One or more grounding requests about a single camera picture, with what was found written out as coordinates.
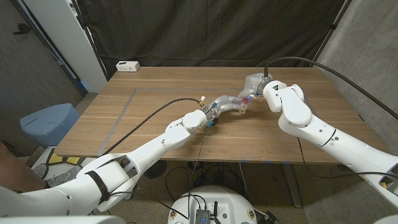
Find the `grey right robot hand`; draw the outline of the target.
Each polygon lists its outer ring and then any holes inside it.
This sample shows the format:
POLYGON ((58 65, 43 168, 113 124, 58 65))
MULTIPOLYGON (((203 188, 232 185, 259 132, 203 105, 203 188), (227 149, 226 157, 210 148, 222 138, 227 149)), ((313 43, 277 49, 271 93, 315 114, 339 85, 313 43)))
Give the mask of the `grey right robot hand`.
POLYGON ((255 73, 248 75, 245 79, 244 88, 238 95, 238 98, 249 96, 260 97, 263 94, 264 87, 273 80, 270 74, 255 73))

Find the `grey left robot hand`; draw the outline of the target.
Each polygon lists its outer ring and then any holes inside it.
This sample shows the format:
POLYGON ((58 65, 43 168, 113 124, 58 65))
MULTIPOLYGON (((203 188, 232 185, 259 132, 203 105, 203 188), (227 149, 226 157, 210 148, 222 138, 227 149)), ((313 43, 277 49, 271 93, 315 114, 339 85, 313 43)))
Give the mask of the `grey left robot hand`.
POLYGON ((222 95, 214 102, 205 106, 203 112, 206 115, 207 121, 212 121, 213 119, 218 118, 221 113, 230 110, 238 110, 242 113, 245 113, 247 107, 248 102, 244 101, 243 98, 222 95))

